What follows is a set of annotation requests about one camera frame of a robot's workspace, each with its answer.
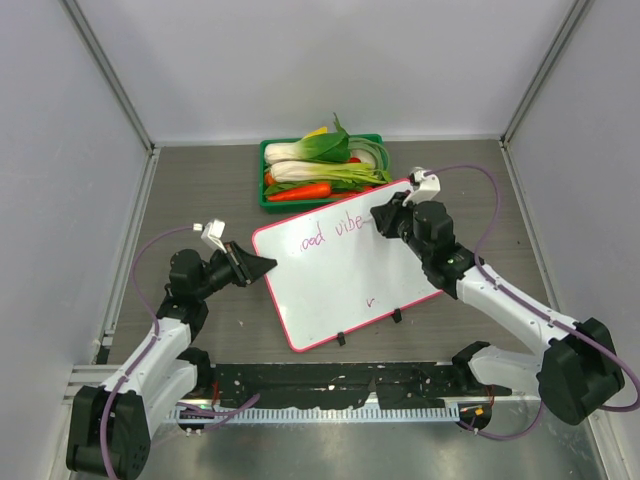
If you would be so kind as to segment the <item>pink framed whiteboard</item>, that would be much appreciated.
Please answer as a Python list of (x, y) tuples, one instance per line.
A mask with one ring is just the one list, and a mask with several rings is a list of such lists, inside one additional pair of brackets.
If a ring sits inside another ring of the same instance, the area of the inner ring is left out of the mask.
[(308, 351), (439, 295), (402, 241), (362, 223), (372, 218), (372, 207), (409, 188), (408, 181), (395, 181), (253, 233), (256, 254), (278, 262), (265, 279), (293, 351)]

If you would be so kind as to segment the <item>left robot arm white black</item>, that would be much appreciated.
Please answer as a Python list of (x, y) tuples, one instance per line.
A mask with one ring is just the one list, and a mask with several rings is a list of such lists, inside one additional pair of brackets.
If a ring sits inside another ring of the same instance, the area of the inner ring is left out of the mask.
[(108, 479), (138, 478), (168, 413), (185, 395), (200, 399), (212, 389), (210, 357), (192, 345), (209, 313), (207, 299), (228, 285), (247, 287), (276, 265), (235, 242), (224, 243), (209, 260), (192, 249), (175, 253), (145, 339), (115, 373), (75, 394), (67, 468)]

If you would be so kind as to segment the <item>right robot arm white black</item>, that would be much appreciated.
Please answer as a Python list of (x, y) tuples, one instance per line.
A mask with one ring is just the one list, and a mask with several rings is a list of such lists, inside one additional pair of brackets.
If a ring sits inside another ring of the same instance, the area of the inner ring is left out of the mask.
[(371, 214), (383, 237), (403, 241), (416, 255), (435, 288), (491, 317), (529, 349), (518, 354), (472, 345), (451, 371), (457, 391), (472, 395), (490, 385), (535, 395), (558, 419), (577, 425), (623, 389), (607, 327), (594, 318), (579, 322), (563, 315), (500, 278), (456, 240), (442, 203), (414, 204), (396, 193)]

